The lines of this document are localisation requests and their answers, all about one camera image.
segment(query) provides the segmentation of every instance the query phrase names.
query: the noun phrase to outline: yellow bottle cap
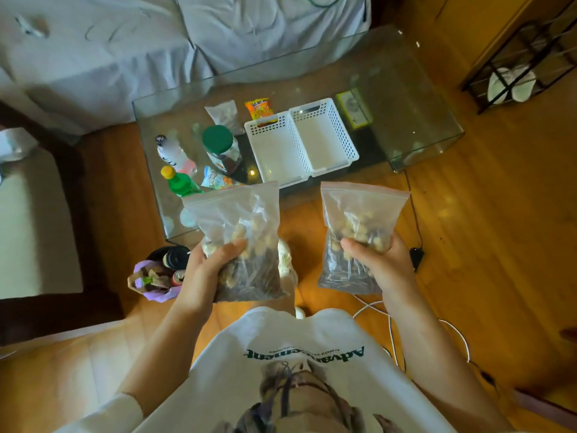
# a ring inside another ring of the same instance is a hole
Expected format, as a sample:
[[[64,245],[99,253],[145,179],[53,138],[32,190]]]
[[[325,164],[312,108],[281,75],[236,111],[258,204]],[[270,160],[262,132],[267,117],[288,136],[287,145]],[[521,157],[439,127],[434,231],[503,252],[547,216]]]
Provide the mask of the yellow bottle cap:
[[[163,175],[165,179],[172,179],[177,175],[176,170],[172,166],[162,167],[160,174]]]

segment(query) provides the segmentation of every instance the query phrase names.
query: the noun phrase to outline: black metal rack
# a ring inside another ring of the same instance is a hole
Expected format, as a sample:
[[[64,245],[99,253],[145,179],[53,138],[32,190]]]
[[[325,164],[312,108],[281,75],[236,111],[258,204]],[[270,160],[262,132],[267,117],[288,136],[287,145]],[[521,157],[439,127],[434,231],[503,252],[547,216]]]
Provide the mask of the black metal rack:
[[[469,92],[477,103],[477,114],[495,104],[514,101],[513,88],[527,82],[535,82],[531,97],[541,94],[577,66],[575,1],[571,0],[550,21],[522,24],[465,83],[462,91]],[[505,79],[503,72],[511,69],[516,71],[515,78]],[[489,100],[487,92],[492,77],[501,83],[502,91]]]

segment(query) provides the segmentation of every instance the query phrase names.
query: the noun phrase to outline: person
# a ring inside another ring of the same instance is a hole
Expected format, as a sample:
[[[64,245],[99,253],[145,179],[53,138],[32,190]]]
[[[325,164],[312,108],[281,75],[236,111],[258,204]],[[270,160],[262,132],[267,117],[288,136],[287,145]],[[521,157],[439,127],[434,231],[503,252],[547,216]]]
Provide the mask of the person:
[[[191,366],[219,270],[246,245],[191,253],[185,284],[114,398],[60,433],[509,432],[417,287],[407,246],[342,248],[368,267],[394,319],[412,381],[343,310],[295,318],[297,278],[279,246],[285,298],[249,310]]]

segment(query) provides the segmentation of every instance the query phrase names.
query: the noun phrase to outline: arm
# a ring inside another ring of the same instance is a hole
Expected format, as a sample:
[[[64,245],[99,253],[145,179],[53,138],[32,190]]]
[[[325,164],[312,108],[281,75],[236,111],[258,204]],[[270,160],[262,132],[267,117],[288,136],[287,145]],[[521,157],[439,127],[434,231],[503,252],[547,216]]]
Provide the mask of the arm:
[[[460,432],[512,431],[422,296],[407,246],[393,234],[385,254],[351,239],[343,249],[371,269],[395,320],[415,384]]]
[[[117,393],[126,393],[150,415],[188,378],[194,346],[212,312],[220,268],[237,257],[246,242],[229,243],[206,259],[194,248],[180,295],[128,371]]]

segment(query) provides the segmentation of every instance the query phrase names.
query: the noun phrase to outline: person's left hand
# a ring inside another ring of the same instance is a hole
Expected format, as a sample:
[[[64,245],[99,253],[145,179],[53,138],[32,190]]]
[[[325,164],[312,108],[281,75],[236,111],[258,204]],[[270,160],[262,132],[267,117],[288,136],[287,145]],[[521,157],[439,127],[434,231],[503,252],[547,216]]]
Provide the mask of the person's left hand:
[[[206,258],[202,246],[198,244],[191,251],[182,290],[174,306],[187,314],[198,316],[203,324],[206,323],[212,312],[218,272],[227,262],[238,257],[245,247],[246,240],[240,238],[227,243]]]

